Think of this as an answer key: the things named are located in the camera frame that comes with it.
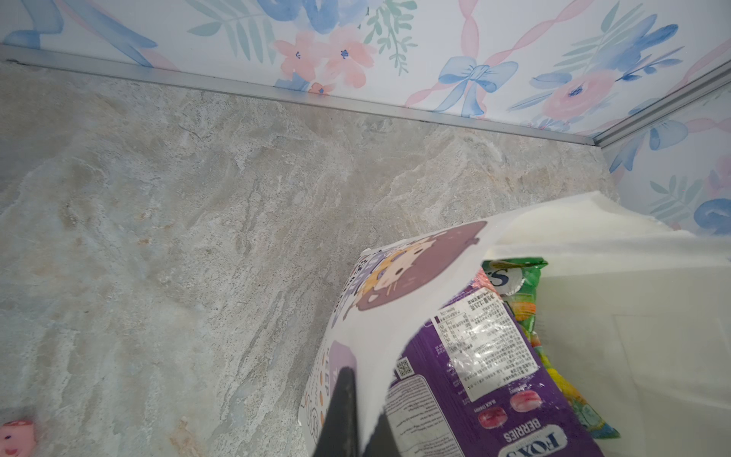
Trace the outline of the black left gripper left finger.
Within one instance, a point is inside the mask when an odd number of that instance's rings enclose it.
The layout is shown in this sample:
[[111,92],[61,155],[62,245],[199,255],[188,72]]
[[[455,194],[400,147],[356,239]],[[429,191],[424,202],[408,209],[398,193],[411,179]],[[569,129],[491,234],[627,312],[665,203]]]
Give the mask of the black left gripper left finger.
[[321,436],[313,457],[360,456],[356,402],[356,375],[352,368],[339,371]]

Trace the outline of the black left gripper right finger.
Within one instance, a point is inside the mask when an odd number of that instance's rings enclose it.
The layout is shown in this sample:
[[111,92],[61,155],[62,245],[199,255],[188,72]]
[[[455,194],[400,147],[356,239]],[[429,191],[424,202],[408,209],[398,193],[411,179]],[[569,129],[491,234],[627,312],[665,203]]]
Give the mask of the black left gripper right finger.
[[400,457],[386,413],[379,416],[363,457]]

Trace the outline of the purple Fox's candy packet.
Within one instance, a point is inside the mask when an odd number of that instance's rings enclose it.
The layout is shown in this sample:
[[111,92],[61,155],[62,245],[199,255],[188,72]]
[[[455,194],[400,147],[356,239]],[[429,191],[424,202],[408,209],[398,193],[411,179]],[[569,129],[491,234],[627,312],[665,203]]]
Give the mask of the purple Fox's candy packet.
[[409,341],[386,416],[402,456],[599,456],[483,272]]

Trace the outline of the green Fox's spring tea packet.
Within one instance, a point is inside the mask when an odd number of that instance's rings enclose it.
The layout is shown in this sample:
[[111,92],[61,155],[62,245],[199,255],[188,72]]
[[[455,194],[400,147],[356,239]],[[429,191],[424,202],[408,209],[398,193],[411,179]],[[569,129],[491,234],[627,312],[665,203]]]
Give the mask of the green Fox's spring tea packet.
[[553,367],[535,331],[538,287],[543,268],[547,266],[548,262],[543,257],[524,257],[485,261],[482,268],[493,288],[511,308],[533,350],[538,354],[549,376],[567,399],[584,429],[594,439],[619,439],[620,432],[610,426],[573,384]]

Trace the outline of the white printed paper bag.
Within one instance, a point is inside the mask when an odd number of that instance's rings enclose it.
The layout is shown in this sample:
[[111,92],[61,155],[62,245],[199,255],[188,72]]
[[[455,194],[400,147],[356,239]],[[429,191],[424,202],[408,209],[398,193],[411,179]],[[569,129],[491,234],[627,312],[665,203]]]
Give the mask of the white printed paper bag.
[[730,241],[598,192],[366,249],[311,456],[726,456]]

